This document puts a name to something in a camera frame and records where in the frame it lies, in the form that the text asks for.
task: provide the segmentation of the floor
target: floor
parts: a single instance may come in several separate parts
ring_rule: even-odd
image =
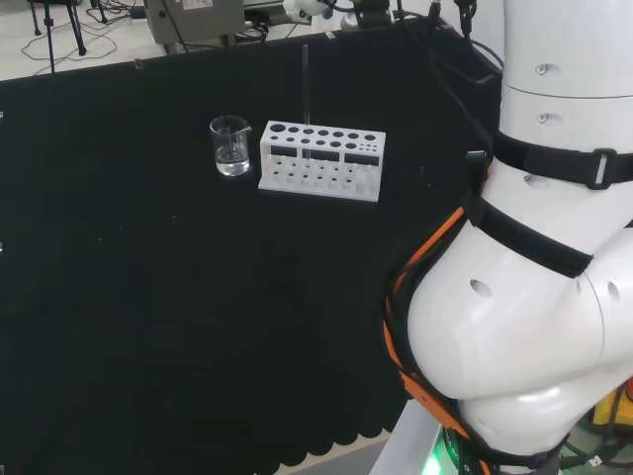
[[[132,5],[135,0],[121,0],[121,2]],[[346,6],[347,2],[348,0],[340,0],[340,5]],[[406,10],[417,13],[428,12],[429,3],[430,0],[403,1]],[[444,4],[447,5],[444,7],[442,16],[449,23],[457,25],[457,12],[453,2],[444,2]],[[478,15],[480,26],[478,28],[478,24],[475,24],[474,38],[492,46],[502,55],[502,9],[498,8],[499,4],[500,0],[487,2],[489,11]],[[102,24],[86,14],[89,6],[89,0],[83,0],[78,8],[84,42],[88,48],[88,54],[84,57],[77,54],[66,8],[58,5],[51,6],[50,15],[55,26],[52,33],[54,56],[56,58],[68,56],[68,59],[56,66],[56,70],[64,71],[165,55],[163,48],[154,42],[147,23],[133,25],[132,20],[124,19],[104,28]],[[396,0],[392,0],[392,10],[395,8]],[[43,32],[40,37],[34,34],[33,17],[27,0],[0,0],[0,80],[50,73],[48,45],[43,24],[44,8],[38,4],[36,9],[40,29]],[[330,21],[318,17],[315,18],[312,26],[297,26],[294,30],[292,25],[274,27],[271,29],[268,41],[283,39],[289,35],[297,37],[339,30],[341,16],[342,14],[336,13]]]

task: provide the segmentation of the screw hole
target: screw hole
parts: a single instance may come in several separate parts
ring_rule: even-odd
[[[617,304],[620,301],[620,291],[617,286],[613,282],[609,282],[606,284],[606,288],[609,291],[609,297],[611,297],[611,300]]]
[[[477,292],[481,297],[485,299],[490,299],[490,297],[493,295],[493,291],[491,291],[491,288],[484,282],[480,282],[479,280],[471,280],[471,287],[475,292]]]

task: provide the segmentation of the hole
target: hole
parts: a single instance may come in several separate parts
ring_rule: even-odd
[[[339,156],[335,151],[309,150],[304,149],[303,158],[313,158],[314,160],[326,160],[338,162]]]
[[[525,175],[523,181],[535,190],[547,190],[550,187],[549,180],[542,176]]]
[[[606,284],[606,288],[609,291],[609,297],[611,297],[611,300],[617,304],[620,301],[620,291],[616,285],[613,282],[609,282]]]
[[[480,282],[479,280],[471,280],[471,287],[480,295],[480,297],[483,297],[485,299],[490,299],[490,297],[493,295],[493,291],[491,291],[491,288],[484,282]]]
[[[270,147],[270,153],[273,155],[297,156],[297,149],[291,146],[272,145]]]
[[[361,155],[359,153],[345,153],[345,163],[358,163],[359,165],[378,166],[378,157]]]

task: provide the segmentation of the black cloth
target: black cloth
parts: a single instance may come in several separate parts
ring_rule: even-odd
[[[402,28],[336,35],[0,83],[6,473],[268,474],[393,428],[384,284],[478,144]],[[257,190],[303,44],[313,122],[387,133],[378,204]],[[457,90],[494,129],[498,84]],[[216,171],[222,114],[253,127],[245,176]]]

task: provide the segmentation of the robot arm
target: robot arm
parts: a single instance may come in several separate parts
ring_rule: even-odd
[[[633,375],[633,230],[625,230],[633,182],[611,185],[605,171],[611,158],[633,153],[633,56],[621,49],[630,45],[633,2],[504,7],[499,131],[542,169],[556,168],[546,166],[549,156],[568,152],[570,160],[543,176],[495,159],[482,198],[592,260],[571,278],[460,218],[461,230],[412,295],[407,334],[423,377],[459,401],[476,435],[492,449],[533,455],[560,447],[586,411]],[[574,159],[580,169],[606,149],[615,155],[591,161],[594,186],[575,182]]]

